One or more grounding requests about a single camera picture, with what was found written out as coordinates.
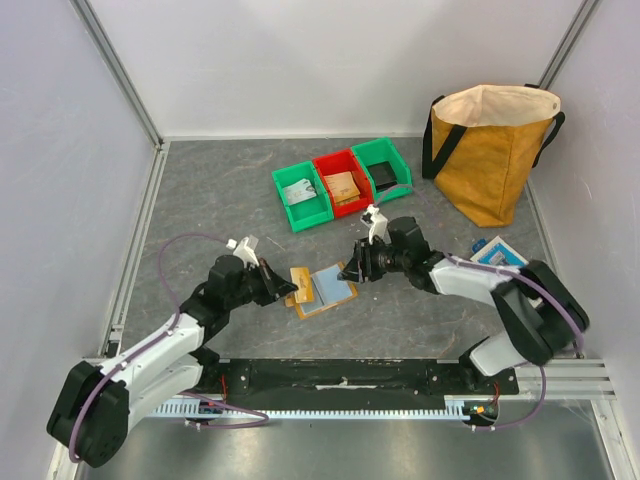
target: gray floor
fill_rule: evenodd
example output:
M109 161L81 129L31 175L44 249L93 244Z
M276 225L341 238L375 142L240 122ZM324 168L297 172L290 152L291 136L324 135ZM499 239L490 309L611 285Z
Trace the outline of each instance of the gray floor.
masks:
M294 234L271 179L278 168L331 153L359 139L174 142L124 330L130 347L158 328L171 314L156 276L156 253L167 239L189 231L260 239L258 254L281 275L292 266L315 271L351 255L353 240L364 236L358 216L334 220ZM434 248L468 257L479 238L500 234L527 258L543 258L533 215L523 195L516 221L503 229L480 229L460 214L430 181L420 177L421 139L393 140L409 164L416 195L383 205L394 218L415 216ZM222 246L185 239L167 252L170 284L180 298L206 279ZM472 344L500 330L495 312L484 305L413 289L400 274L358 286L355 300L307 320L282 303L237 309L231 323L211 343L226 357L440 357L456 358Z

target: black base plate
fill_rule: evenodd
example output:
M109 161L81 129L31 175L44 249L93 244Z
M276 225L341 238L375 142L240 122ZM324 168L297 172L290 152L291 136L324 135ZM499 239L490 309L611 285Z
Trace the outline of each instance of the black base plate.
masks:
M441 409L444 395L493 395L494 382L501 395L519 392L513 369L471 391L458 363L420 359L221 360L204 369L194 391L223 393L223 375L228 402L257 410ZM340 383L375 388L326 388Z

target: green bin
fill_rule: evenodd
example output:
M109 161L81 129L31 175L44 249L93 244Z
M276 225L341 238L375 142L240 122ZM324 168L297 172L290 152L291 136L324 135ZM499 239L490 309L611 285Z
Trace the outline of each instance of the green bin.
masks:
M373 191L373 200L375 202L378 201L378 198L380 198L385 190L376 190L376 185L373 181L373 178L371 178L371 173L369 172L368 168L372 165L376 165L382 162L389 162L391 168L393 169L393 173L396 176L398 184L413 185L413 183L411 182L411 171L409 170L409 167L407 166L403 158L398 153L398 150L396 150L396 147L390 138L378 138L367 143L354 145L353 147L351 147L351 150L360 162L360 165L362 165L362 169L367 174L367 177L369 177L369 182L371 182L371 190ZM409 193L411 193L411 190L409 190L408 188L398 188L384 197L384 201L387 202L389 200L402 197Z
M287 218L294 232L300 232L333 220L333 210L331 209L329 194L324 188L313 163L298 163L297 165L275 170L271 175L273 176L273 181L278 189L278 195L280 195L280 200L282 200ZM312 183L316 189L316 196L309 200L296 203L295 205L288 205L287 197L283 189L303 178L308 179Z

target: bag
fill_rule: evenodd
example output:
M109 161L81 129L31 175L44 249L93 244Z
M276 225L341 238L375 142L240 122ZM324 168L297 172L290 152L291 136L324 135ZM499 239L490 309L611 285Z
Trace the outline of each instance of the bag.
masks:
M422 177L435 179L479 227L509 225L531 168L564 120L560 98L535 86L478 85L437 98L424 132Z

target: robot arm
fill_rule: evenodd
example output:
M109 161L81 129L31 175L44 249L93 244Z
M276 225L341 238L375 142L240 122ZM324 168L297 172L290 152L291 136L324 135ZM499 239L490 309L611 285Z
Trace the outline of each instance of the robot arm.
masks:
M76 455L99 467L115 455L128 432L168 398L193 388L203 368L216 369L219 355L205 344L229 323L230 312L255 302L265 306L297 290L253 253L251 237L230 245L233 255L218 257L205 283L180 307L178 324L172 320L115 358L100 365L77 364L67 376L47 432L65 446L80 410L91 392L114 368L80 424ZM143 349L127 364L134 352Z
M534 260L522 268L481 271L431 250L412 217L387 223L378 209L370 206L362 221L369 227L370 235L356 241L353 257L340 273L340 279L376 281L387 272L403 272L420 290L470 298L498 310L505 331L474 345L459 359L465 367L464 380L471 389L506 368L527 362L544 365L575 340L572 329L556 308L531 287L508 275L509 272L546 290L580 331L589 326L584 310L544 262ZM381 225L386 227L390 243L382 240Z

